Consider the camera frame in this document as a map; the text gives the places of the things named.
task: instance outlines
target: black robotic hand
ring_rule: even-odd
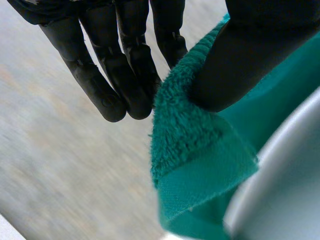
[[[187,53],[180,35],[185,0],[150,1],[157,44],[172,68]],[[127,112],[137,120],[150,115],[161,80],[145,38],[149,0],[8,2],[28,22],[40,25],[106,120],[118,122]],[[80,22],[113,88],[89,54]]]

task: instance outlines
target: microfiber cloth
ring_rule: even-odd
[[[151,174],[159,219],[172,233],[228,240],[223,218],[239,184],[258,171],[257,152],[320,85],[318,33],[219,113],[189,101],[192,81],[223,20],[170,72],[155,99]]]

